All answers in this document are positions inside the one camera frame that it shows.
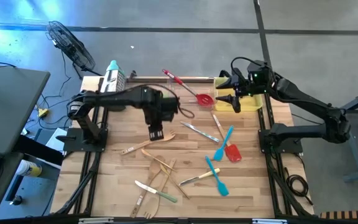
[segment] electric fan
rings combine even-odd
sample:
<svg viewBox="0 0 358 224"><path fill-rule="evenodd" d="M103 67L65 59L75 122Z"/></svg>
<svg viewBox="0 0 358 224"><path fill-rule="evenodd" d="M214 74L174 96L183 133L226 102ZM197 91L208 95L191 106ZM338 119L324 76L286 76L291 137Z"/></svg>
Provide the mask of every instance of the electric fan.
<svg viewBox="0 0 358 224"><path fill-rule="evenodd" d="M50 21L47 25L48 34L53 44L71 59L73 64L81 68L82 71L93 71L95 62L91 54L85 49L84 44L79 41L62 23Z"/></svg>

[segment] wooden spoon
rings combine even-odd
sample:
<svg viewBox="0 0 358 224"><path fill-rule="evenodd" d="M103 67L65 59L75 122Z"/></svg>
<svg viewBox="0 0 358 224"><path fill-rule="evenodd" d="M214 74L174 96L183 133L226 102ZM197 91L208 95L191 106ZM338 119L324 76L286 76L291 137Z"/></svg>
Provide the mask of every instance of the wooden spoon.
<svg viewBox="0 0 358 224"><path fill-rule="evenodd" d="M169 140L173 139L173 137L175 137L175 132L171 130L168 134L164 134L164 138L161 139L161 140L158 140L158 141L150 141L150 140L144 141L144 142L139 143L139 144L137 144L135 146L132 146L132 147L130 147L128 149L122 150L120 152L120 154L121 155L128 154L130 152L135 151L136 149L140 149L142 147L145 147L145 146L147 146L149 144L152 144L152 143L155 143L155 142L169 141Z"/></svg>
<svg viewBox="0 0 358 224"><path fill-rule="evenodd" d="M162 156L157 156L157 158L160 160L164 160ZM147 180L145 181L145 185L150 185L153 179L155 178L155 176L157 176L157 174L160 171L161 171L160 163L156 160L153 160L149 167L149 174L147 176ZM131 218L136 217L136 214L139 211L140 206L142 205L143 198L145 197L146 192L147 192L146 190L142 189L142 192L140 193L139 198L136 201L135 207L131 212L130 215Z"/></svg>

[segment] blue spatula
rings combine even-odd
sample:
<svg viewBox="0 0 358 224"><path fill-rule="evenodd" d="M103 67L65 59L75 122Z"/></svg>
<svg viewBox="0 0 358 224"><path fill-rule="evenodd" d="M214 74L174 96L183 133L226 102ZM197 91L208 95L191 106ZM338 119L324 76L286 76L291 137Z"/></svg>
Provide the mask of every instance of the blue spatula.
<svg viewBox="0 0 358 224"><path fill-rule="evenodd" d="M228 191L226 185L224 185L224 183L219 180L219 177L216 174L214 166L212 165L212 162L209 159L209 157L205 156L205 159L206 159L206 163L208 163L209 168L211 169L212 173L214 174L214 176L216 178L216 181L218 182L218 191L219 191L219 193L221 193L222 196L227 196L229 194L229 191Z"/></svg>
<svg viewBox="0 0 358 224"><path fill-rule="evenodd" d="M233 131L234 126L230 126L229 130L227 131L226 137L224 138L222 147L220 147L218 150L216 150L215 155L214 155L214 160L216 161L221 161L223 158L223 152L224 152L224 147L226 145L227 140L229 140L231 132Z"/></svg>

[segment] kitchen utensil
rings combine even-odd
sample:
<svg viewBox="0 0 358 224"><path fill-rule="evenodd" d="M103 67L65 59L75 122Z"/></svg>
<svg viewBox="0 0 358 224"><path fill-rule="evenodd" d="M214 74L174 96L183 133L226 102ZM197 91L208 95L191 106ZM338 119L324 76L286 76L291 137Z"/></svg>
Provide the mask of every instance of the kitchen utensil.
<svg viewBox="0 0 358 224"><path fill-rule="evenodd" d="M199 134L202 134L203 136L209 138L209 139L212 140L212 141L219 142L219 139L217 139L217 138L215 138L215 137L212 137L212 136L210 136L209 134L206 134L206 133L204 133L204 132L202 132L202 131L196 129L196 127L194 127L194 126L191 125L191 124L188 124L188 123L183 122L183 121L180 121L180 123L183 124L184 126L186 126L187 128L190 128L190 129L192 129L193 131L195 131L195 132L197 132L197 133L199 133Z"/></svg>
<svg viewBox="0 0 358 224"><path fill-rule="evenodd" d="M168 167L169 169L171 169L171 170L173 170L173 171L176 172L176 170L174 170L172 167L168 166L168 164L166 164L166 163L164 163L163 161L157 159L155 156L153 156L153 155L151 155L150 153L146 152L146 150L141 149L141 151L142 151L142 153L145 154L146 156L149 156L149 157L155 159L156 161L159 161L162 165L164 165L164 166Z"/></svg>
<svg viewBox="0 0 358 224"><path fill-rule="evenodd" d="M223 158L223 150L224 150L224 147L226 145L226 141L229 140L231 132L233 131L233 128L234 128L233 125L230 126L229 131L227 132L226 137L223 140L222 146L218 150L216 150L216 152L215 152L214 160L216 160L216 161L221 161L222 160L222 158Z"/></svg>
<svg viewBox="0 0 358 224"><path fill-rule="evenodd" d="M221 171L221 170L220 170L219 168L216 168L216 169L215 169L215 173L218 173L218 172L220 172L220 171ZM193 177L193 178L184 180L184 181L180 182L179 185L180 185L180 186L183 186L183 185L185 185L185 184L190 184L190 183L192 183L192 182L194 182L194 181L200 180L200 179L202 179L202 178L204 178L204 177L209 177L209 176L211 176L211 175L213 175L213 173L212 173L212 171L209 171L209 172L207 172L207 173L205 173L205 174L203 174L203 175L199 175L198 177Z"/></svg>
<svg viewBox="0 0 358 224"><path fill-rule="evenodd" d="M197 102L201 106L212 106L214 104L214 100L211 96L208 94L197 94L194 90L192 90L188 85L184 84L180 78L172 75L168 70L163 69L162 72L166 75L168 75L170 78L174 79L175 82L177 82L179 85L185 87L191 94L195 95L197 98Z"/></svg>
<svg viewBox="0 0 358 224"><path fill-rule="evenodd" d="M221 123L218 121L216 115L211 111L212 117L214 118L216 125L218 126L219 132L221 133L222 138L226 135ZM232 162L238 162L241 160L241 154L235 144L230 144L229 140L226 141L226 146L224 152L226 153L227 158Z"/></svg>
<svg viewBox="0 0 358 224"><path fill-rule="evenodd" d="M186 194L186 192L179 186L179 184L171 177L171 175L168 173L168 171L166 170L166 168L160 164L160 168L162 170L162 172L164 172L165 174L168 175L169 179L172 181L173 184L175 184L175 186L177 187L177 189L179 191L182 192L182 194L187 198L187 199L190 199L189 196Z"/></svg>
<svg viewBox="0 0 358 224"><path fill-rule="evenodd" d="M130 147L128 149L122 150L121 155L128 154L128 153L130 153L132 151L135 151L136 149L140 149L142 147L145 147L145 146L147 146L149 144L152 144L152 143L155 143L155 142L169 141L169 140L173 139L173 137L175 137L175 132L171 130L169 133L164 134L163 139L157 140L157 141L150 141L150 140L144 141L144 142L139 143L139 144L137 144L135 146L132 146L132 147Z"/></svg>
<svg viewBox="0 0 358 224"><path fill-rule="evenodd" d="M176 159L171 159L171 162L169 163L169 166L173 167L175 165ZM163 180L161 181L160 186L157 188L158 191L162 191L165 187L165 184L167 183L168 175L165 174ZM146 203L145 208L146 211L144 212L144 217L149 219L153 218L155 214L158 212L158 207L160 206L160 196L159 195L151 195L149 198L149 201Z"/></svg>
<svg viewBox="0 0 358 224"><path fill-rule="evenodd" d="M205 156L205 159L206 159L206 162L207 162L208 165L209 165L209 168L211 169L212 173L214 174L216 181L218 182L218 191L219 191L219 193L220 193L222 196L227 196L227 195L229 194L229 191L228 191L226 185L224 185L224 183L219 180L219 177L218 177L218 175L216 174L215 169L214 169L214 166L212 165L212 162L211 162L211 160L209 159L209 157L208 157L208 156Z"/></svg>
<svg viewBox="0 0 358 224"><path fill-rule="evenodd" d="M170 200L171 202L173 203L177 203L178 202L178 199L176 199L174 196L171 196L169 194L166 194L164 192L161 192L161 191L158 191L158 190L155 190L154 188L151 188L147 185L144 185L142 183L140 183L139 181L135 180L135 184L138 185L139 187L147 190L148 192L150 193L153 193L153 194L159 194L159 196L163 196L165 197L166 199Z"/></svg>
<svg viewBox="0 0 358 224"><path fill-rule="evenodd" d="M164 158L162 156L158 156L159 159L164 160ZM146 180L146 184L151 184L151 182L153 181L153 179L155 178L155 176L157 176L157 174L160 172L161 168L160 168L160 163L153 160L152 163L150 164L149 167L149 174L147 176L147 180ZM146 195L146 190L143 190L140 195L139 198L136 201L135 207L131 212L130 217L135 218L137 212L139 211L140 205L142 205L143 202L143 198Z"/></svg>

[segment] concrete floor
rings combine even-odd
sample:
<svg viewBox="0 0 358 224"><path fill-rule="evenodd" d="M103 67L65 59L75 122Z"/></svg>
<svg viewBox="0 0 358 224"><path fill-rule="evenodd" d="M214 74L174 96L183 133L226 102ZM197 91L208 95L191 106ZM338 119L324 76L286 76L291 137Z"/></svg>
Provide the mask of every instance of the concrete floor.
<svg viewBox="0 0 358 224"><path fill-rule="evenodd" d="M358 30L358 1L260 0L260 7L266 29ZM81 0L81 4L75 0L0 0L0 23L45 25L51 20L82 27L258 28L253 0ZM126 72L136 70L139 75L162 76L160 69L165 67L178 75L215 77L220 70L229 70L230 61L236 56L263 58L257 33L74 34L93 56L99 73L114 59ZM335 106L358 95L358 35L269 34L267 44L274 69L305 93ZM0 61L49 71L51 78L45 96L56 95L65 80L60 51L44 31L0 30ZM66 61L67 74L72 79L61 98L48 99L50 105L69 99L80 87L70 60ZM291 110L318 121L296 106L291 106ZM47 122L64 114L64 103L54 106ZM63 126L64 121L44 126ZM298 118L294 121L296 125L309 124ZM342 180L343 175L356 171L349 146L320 139L304 139L302 145L316 214L358 209L358 181L345 184ZM41 211L45 208L42 200L39 199ZM6 217L12 217L9 211L6 213ZM23 210L17 216L30 214L36 213Z"/></svg>

